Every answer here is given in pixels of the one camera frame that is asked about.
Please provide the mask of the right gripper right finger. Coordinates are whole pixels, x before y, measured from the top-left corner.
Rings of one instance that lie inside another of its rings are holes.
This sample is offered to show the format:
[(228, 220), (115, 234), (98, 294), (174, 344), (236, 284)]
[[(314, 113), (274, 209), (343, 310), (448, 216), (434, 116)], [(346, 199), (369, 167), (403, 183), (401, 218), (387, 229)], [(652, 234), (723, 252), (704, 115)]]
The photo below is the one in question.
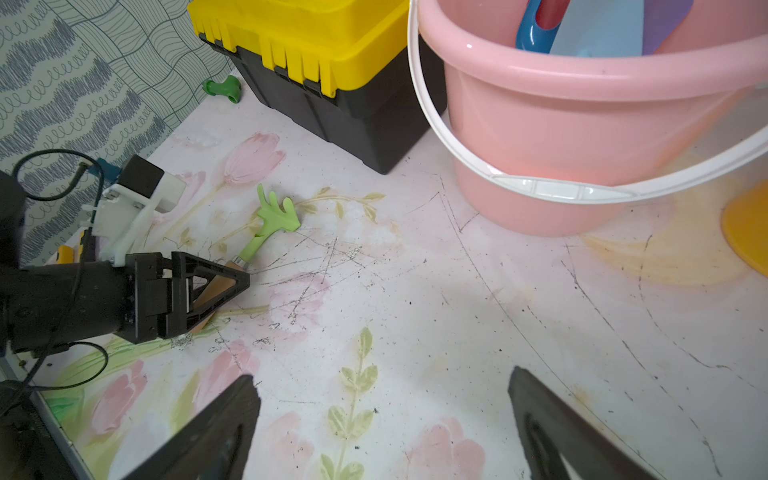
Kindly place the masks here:
[(529, 370), (513, 369), (508, 394), (533, 479), (652, 477)]

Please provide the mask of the pink plastic bucket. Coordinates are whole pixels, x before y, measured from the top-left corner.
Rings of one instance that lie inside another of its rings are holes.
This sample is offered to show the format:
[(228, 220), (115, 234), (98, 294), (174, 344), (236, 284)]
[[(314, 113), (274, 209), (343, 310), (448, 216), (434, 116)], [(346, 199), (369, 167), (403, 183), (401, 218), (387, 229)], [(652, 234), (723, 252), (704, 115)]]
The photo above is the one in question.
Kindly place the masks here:
[(455, 159), (465, 199), (535, 236), (568, 236), (628, 203), (718, 178), (767, 149), (760, 130), (694, 166), (666, 168), (767, 80), (767, 5), (697, 1), (648, 56), (517, 49), (522, 1), (415, 1), (418, 101)]

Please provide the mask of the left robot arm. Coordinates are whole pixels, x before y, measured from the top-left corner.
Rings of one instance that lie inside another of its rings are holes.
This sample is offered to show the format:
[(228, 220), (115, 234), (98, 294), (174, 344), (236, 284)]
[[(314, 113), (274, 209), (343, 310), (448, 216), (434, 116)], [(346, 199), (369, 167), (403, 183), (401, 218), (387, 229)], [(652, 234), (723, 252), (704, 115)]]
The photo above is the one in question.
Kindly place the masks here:
[[(22, 268), (27, 195), (1, 176), (1, 348), (40, 358), (115, 334), (133, 344), (172, 339), (250, 286), (249, 276), (185, 252)], [(252, 378), (235, 380), (148, 460), (132, 479), (240, 479), (259, 415)]]

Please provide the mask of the green rake wooden handle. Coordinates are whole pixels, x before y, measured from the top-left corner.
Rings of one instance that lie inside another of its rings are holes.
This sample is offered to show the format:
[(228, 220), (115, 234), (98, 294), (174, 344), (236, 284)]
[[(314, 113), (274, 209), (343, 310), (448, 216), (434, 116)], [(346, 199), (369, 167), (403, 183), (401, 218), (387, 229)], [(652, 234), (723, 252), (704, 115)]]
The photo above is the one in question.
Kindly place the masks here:
[[(240, 253), (225, 264), (227, 268), (240, 272), (247, 270), (255, 254), (270, 236), (278, 231), (296, 231), (301, 225), (293, 201), (289, 197), (279, 201), (274, 191), (266, 194), (261, 184), (257, 187), (257, 193), (260, 206), (256, 216), (261, 219), (262, 225)], [(235, 278), (217, 275), (205, 286), (193, 306), (206, 307), (208, 303), (232, 290), (235, 285)]]

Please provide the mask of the red shovel wooden handle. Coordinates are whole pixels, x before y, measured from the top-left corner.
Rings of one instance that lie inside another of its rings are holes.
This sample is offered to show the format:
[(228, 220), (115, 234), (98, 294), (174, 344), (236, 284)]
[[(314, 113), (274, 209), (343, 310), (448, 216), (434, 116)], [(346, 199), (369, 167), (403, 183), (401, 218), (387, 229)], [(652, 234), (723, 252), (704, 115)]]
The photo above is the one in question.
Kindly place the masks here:
[(570, 0), (541, 0), (535, 13), (536, 25), (543, 30), (559, 27)]

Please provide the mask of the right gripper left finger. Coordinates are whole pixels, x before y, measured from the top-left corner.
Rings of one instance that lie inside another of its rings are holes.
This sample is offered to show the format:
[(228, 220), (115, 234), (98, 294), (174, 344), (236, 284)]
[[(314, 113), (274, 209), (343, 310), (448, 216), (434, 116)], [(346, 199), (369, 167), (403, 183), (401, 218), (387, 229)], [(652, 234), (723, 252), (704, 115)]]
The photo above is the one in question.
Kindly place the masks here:
[(241, 479), (256, 430), (261, 399), (242, 375), (127, 477)]

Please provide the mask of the yellow watering can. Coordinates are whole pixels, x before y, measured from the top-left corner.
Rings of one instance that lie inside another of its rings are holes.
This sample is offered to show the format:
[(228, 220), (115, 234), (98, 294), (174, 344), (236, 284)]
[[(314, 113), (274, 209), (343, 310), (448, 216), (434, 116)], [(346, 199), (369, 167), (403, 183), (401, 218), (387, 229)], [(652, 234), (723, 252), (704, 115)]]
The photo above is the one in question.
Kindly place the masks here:
[(734, 198), (724, 209), (721, 229), (734, 251), (763, 276), (767, 269), (767, 181)]

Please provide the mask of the light blue trowel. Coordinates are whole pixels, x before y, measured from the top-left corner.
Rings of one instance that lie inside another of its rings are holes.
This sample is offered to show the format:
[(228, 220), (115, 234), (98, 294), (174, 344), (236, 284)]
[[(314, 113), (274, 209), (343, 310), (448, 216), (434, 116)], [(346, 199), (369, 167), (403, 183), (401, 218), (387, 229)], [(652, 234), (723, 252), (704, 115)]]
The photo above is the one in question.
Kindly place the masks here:
[(582, 58), (641, 56), (644, 9), (643, 0), (573, 0), (550, 54)]

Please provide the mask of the purple shovel pink handle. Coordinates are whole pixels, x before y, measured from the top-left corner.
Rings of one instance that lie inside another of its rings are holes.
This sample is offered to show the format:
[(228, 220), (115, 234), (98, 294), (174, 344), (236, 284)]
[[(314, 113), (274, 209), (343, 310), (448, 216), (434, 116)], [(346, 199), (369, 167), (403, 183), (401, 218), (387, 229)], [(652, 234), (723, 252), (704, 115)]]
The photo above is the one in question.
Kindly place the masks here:
[(642, 55), (656, 52), (686, 19), (693, 0), (645, 0)]

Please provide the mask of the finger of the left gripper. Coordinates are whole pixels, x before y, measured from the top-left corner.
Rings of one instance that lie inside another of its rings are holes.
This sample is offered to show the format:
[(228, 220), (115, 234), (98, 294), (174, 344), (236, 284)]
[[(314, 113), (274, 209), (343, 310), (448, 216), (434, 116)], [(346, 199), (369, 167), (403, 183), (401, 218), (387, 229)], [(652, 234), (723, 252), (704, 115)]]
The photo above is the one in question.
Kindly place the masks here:
[(187, 334), (250, 287), (250, 276), (226, 265), (175, 251), (171, 254), (170, 337)]

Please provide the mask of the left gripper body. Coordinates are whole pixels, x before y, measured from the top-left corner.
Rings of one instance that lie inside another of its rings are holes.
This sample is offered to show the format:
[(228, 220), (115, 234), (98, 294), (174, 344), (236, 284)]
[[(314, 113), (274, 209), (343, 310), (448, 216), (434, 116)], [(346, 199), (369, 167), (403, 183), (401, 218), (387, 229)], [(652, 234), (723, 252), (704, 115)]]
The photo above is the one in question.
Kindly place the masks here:
[(126, 257), (127, 313), (122, 338), (133, 344), (168, 339), (172, 311), (171, 279), (164, 276), (170, 260), (161, 253), (138, 253)]

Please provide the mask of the blue fork yellow handle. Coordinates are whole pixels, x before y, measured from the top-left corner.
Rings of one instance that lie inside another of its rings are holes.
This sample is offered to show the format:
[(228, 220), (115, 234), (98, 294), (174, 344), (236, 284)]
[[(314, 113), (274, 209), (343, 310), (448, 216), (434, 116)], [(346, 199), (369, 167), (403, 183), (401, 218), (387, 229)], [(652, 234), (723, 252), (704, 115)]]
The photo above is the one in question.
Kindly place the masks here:
[(540, 1), (532, 0), (527, 3), (517, 30), (515, 46), (523, 51), (548, 54), (560, 25), (552, 30), (543, 30), (536, 25), (535, 13)]

